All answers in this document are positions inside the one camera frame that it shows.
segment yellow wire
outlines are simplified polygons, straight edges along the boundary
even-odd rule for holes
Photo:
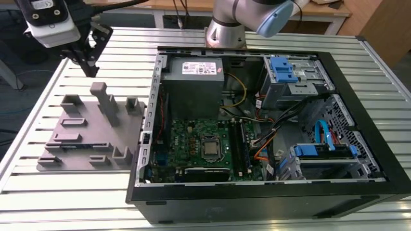
[[[231,73],[226,73],[226,74],[236,79],[236,81],[242,84],[243,89],[244,89],[244,95],[243,95],[243,98],[242,98],[240,102],[238,102],[236,104],[228,105],[228,106],[222,106],[223,108],[230,108],[230,107],[235,107],[235,106],[240,105],[244,102],[246,97],[247,97],[247,88],[246,88],[246,85],[242,82],[242,80],[234,74],[231,74]]]

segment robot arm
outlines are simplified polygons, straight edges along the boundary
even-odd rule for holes
[[[68,57],[80,65],[86,76],[95,77],[99,71],[96,60],[112,35],[112,28],[94,22],[104,11],[147,2],[132,0],[108,6],[91,6],[83,0],[15,0],[22,9],[28,29],[26,36],[34,37],[62,58]],[[96,45],[91,47],[88,35]]]
[[[215,0],[207,45],[243,48],[244,26],[264,37],[274,36],[284,27],[292,9],[291,0]]]

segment motherboard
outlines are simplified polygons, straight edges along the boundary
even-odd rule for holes
[[[262,166],[259,162],[252,162],[250,156],[250,141],[254,138],[251,122],[174,120],[170,151],[156,155],[156,171],[163,171],[160,175],[166,176],[162,180],[262,180]]]

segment floor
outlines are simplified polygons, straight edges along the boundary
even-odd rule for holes
[[[119,14],[103,14],[102,23],[111,26],[155,27],[151,15],[122,17]],[[187,28],[203,29],[208,23],[207,17],[191,17]],[[0,59],[9,65],[26,85],[23,90],[14,90],[0,78],[0,129],[19,131],[60,63],[60,58],[48,54],[47,49],[22,35],[26,28],[18,12],[12,12],[11,17],[8,12],[0,11],[0,25]],[[164,26],[178,28],[174,16],[164,17]],[[411,53],[399,62],[394,72],[411,89]],[[15,134],[0,132],[0,159],[14,137]]]

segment cpu socket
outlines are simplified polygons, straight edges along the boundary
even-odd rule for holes
[[[202,139],[202,158],[215,162],[222,157],[220,139],[216,137]]]

